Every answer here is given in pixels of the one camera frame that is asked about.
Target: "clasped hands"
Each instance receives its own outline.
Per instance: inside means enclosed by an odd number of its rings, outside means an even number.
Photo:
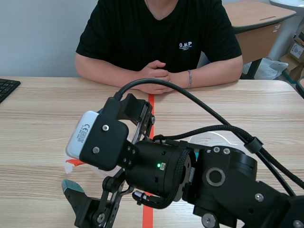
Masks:
[[[136,74],[136,79],[156,78],[178,85],[178,75],[176,75],[175,73],[170,73],[167,70],[161,69],[165,67],[165,65],[165,63],[155,60],[154,62],[151,62],[147,66],[145,66],[141,71],[138,71]],[[143,84],[138,85],[135,88],[148,94],[163,94],[171,92],[173,90],[166,86],[156,84]]]

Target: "red tape stripe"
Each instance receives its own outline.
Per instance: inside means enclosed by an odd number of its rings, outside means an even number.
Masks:
[[[152,105],[152,115],[154,115],[154,95],[149,94],[148,101]],[[150,132],[150,138],[154,136],[154,126],[152,126],[151,132]],[[143,214],[142,214],[142,228],[153,228],[153,208],[149,208],[147,206],[143,207]]]

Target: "brown desk surface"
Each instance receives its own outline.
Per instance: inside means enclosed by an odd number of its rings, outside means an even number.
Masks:
[[[269,22],[277,23],[295,15],[295,12],[292,10],[253,0],[242,0],[224,4],[223,6],[235,29],[245,29],[252,26],[259,27],[269,24]]]
[[[93,197],[100,197],[102,179],[87,166],[66,175],[64,149],[80,116],[86,110],[101,108],[117,88],[80,78],[8,79],[20,80],[21,85],[0,104],[1,227],[72,228],[75,216],[62,194],[62,179],[78,182]],[[133,92],[138,98],[148,98]],[[291,86],[279,81],[243,80],[191,92],[232,124],[258,136],[275,158],[304,179],[304,100]],[[178,93],[156,96],[154,107],[155,134],[177,134],[218,124]],[[133,131],[133,124],[128,125]],[[227,137],[238,142],[233,135]],[[282,190],[261,163],[258,179]],[[298,188],[295,191],[304,194]],[[190,204],[178,202],[165,210],[154,210],[154,227],[202,227],[192,209]],[[130,195],[124,196],[114,227],[141,228],[142,212]]]

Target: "person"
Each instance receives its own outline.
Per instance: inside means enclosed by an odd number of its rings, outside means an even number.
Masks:
[[[196,69],[201,51],[210,63]],[[99,0],[75,64],[81,77],[111,86],[157,78],[195,88],[237,81],[243,59],[221,0]],[[136,89],[171,91],[154,84]]]

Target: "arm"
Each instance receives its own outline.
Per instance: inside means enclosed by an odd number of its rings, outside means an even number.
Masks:
[[[88,58],[80,54],[75,56],[77,73],[88,80],[123,87],[137,79],[138,72],[117,67],[103,60]]]
[[[242,56],[213,62],[201,68],[192,70],[192,88],[215,86],[237,81],[243,70]],[[171,81],[182,87],[189,85],[189,72],[171,73]]]

